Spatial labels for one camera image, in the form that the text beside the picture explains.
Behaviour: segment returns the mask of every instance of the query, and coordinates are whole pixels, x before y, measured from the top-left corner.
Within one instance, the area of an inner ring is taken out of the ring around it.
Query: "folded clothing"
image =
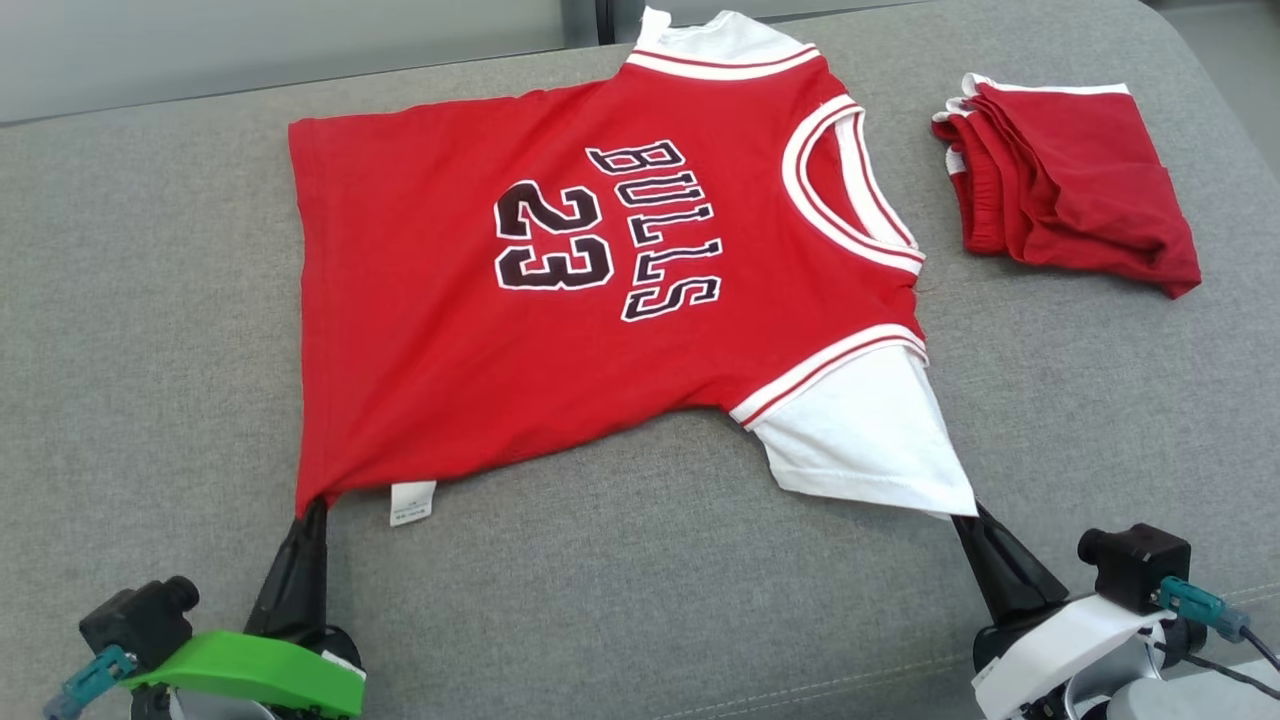
[[[1021,87],[974,73],[933,117],[972,252],[1158,284],[1201,283],[1190,227],[1128,87]]]

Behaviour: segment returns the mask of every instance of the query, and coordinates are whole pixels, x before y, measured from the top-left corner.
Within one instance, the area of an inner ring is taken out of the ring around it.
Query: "teal connector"
[[[1249,625],[1248,614],[1235,610],[1225,600],[1187,580],[1178,578],[1161,580],[1156,605],[1172,610],[1179,618],[1208,625],[1230,642],[1244,642],[1240,630]]]
[[[132,656],[119,646],[108,646],[92,662],[63,683],[61,692],[45,703],[44,720],[76,720],[88,703],[102,697],[136,669]]]

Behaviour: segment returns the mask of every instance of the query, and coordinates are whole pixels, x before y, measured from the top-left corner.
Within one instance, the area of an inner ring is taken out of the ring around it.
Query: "garment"
[[[961,88],[933,129],[950,143],[969,250],[1151,282],[1170,297],[1199,284],[1190,228],[1128,87],[969,73]]]
[[[646,10],[607,81],[289,127],[300,512],[692,406],[783,487],[973,512],[863,109],[812,45],[668,24]]]

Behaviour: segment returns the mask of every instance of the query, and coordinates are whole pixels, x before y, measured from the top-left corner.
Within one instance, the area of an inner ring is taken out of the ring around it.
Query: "basketball jersey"
[[[300,512],[699,406],[785,488],[973,512],[863,109],[812,45],[668,24],[605,81],[289,127]]]

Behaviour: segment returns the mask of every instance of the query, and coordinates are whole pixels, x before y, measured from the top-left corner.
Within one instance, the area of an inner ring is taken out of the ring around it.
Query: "gray cushion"
[[[869,108],[877,176],[931,258],[931,375],[982,500],[1075,591],[1091,583],[1084,529],[1179,533],[1193,579],[1280,641],[1280,190],[1176,33],[1129,0],[957,0],[785,29]],[[76,621],[123,587],[182,573],[204,592],[197,628],[247,616],[291,516],[301,418],[285,124],[576,83],[625,54],[0,131],[6,715],[33,717],[87,660]],[[963,252],[928,118],[965,70],[1128,82],[1204,286],[1171,302]],[[977,716],[968,652],[987,618],[950,525],[778,491],[758,443],[709,411],[387,520],[385,492],[356,495],[330,532],[330,620],[360,643],[375,720]]]

